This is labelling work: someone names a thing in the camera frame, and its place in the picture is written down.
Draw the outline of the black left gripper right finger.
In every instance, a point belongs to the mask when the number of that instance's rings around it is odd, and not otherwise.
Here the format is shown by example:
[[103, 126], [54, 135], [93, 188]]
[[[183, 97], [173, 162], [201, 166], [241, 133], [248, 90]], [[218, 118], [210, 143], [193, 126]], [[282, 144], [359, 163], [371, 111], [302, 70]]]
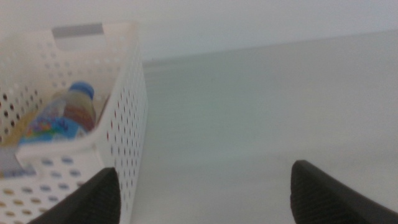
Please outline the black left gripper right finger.
[[305, 160], [295, 161], [290, 178], [295, 223], [397, 224], [397, 212], [359, 194]]

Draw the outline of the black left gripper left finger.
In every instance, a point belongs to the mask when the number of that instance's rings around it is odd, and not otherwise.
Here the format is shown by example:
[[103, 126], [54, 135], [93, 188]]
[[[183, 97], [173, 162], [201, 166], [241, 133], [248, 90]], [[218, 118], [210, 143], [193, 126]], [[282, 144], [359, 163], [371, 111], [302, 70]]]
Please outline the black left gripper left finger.
[[31, 223], [117, 224], [120, 219], [118, 175], [116, 169], [107, 167]]

